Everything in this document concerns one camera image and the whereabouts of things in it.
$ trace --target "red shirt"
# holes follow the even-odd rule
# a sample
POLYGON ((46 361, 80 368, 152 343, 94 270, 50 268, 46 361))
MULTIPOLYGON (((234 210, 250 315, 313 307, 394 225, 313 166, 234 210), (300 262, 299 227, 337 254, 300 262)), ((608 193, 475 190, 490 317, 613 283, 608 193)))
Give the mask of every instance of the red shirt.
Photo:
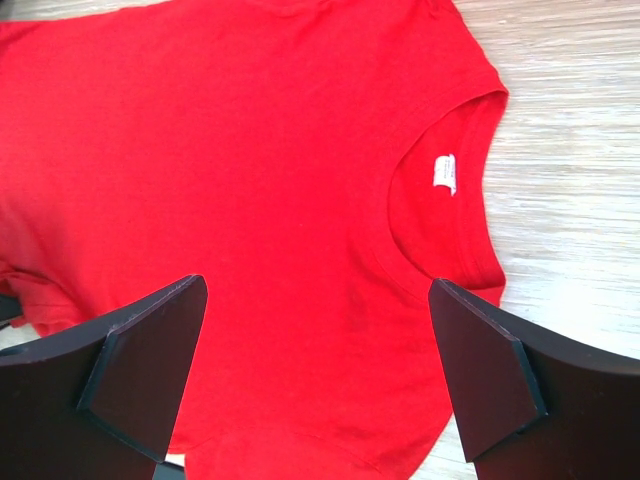
POLYGON ((172 442, 190 480, 412 474, 451 413, 431 281, 493 303, 505 282, 481 180, 507 94, 448 0, 0 24, 0 92, 0 291, 24 321, 206 278, 172 442))

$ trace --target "white tag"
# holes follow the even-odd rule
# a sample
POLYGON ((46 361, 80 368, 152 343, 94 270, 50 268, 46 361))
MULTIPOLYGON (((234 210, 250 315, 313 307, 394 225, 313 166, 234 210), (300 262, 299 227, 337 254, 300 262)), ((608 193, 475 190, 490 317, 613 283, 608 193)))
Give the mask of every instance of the white tag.
POLYGON ((456 157, 453 155, 442 155, 436 158, 433 169, 433 186, 449 187, 451 196, 456 194, 456 157))

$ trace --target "red t-shirt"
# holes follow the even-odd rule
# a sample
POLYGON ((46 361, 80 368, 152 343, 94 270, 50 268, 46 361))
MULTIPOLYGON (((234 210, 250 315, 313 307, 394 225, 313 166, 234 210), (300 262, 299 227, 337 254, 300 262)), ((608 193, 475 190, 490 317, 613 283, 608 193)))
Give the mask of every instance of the red t-shirt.
POLYGON ((189 479, 412 474, 451 413, 431 281, 505 283, 481 180, 507 94, 449 0, 4 23, 0 92, 0 291, 24 321, 206 278, 189 479))

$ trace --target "wooden floor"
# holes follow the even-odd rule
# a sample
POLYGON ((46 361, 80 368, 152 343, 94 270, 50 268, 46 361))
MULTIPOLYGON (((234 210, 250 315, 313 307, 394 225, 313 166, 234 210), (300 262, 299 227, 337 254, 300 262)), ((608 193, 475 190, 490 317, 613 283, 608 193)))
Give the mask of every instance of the wooden floor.
MULTIPOLYGON (((5 0, 0 18, 145 3, 5 0)), ((504 308, 640 358, 640 2, 456 3, 512 94, 485 176, 504 308)), ((30 335, 4 333, 0 348, 30 335)), ((414 478, 476 478, 454 425, 414 478)))

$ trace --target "neckline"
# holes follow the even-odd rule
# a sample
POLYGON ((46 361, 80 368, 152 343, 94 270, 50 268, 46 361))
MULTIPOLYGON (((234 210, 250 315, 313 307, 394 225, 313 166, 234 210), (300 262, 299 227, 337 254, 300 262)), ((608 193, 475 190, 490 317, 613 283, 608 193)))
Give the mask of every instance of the neckline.
MULTIPOLYGON (((421 302, 427 302, 431 283, 435 278, 418 269, 400 250, 393 238, 389 223, 389 191, 393 175, 399 162, 410 151, 421 135, 446 113, 458 106, 491 93, 504 94, 506 104, 507 90, 502 85, 495 70, 483 71, 472 84, 459 84, 445 91, 437 98, 430 98, 405 117, 405 121, 394 130, 388 141, 379 151, 378 168, 374 175, 369 202, 369 236, 374 256, 380 267, 403 290, 421 302)), ((495 288, 504 285, 504 272, 497 258, 487 227, 482 179, 486 156, 493 133, 498 126, 502 112, 494 121, 479 122, 469 134, 464 136, 460 153, 476 145, 476 139, 482 138, 486 152, 482 152, 483 161, 475 162, 471 174, 474 180, 465 195, 465 201, 459 202, 453 221, 457 225, 456 238, 459 261, 463 265, 470 284, 479 289, 495 288), (473 244, 463 241, 474 238, 473 244)))

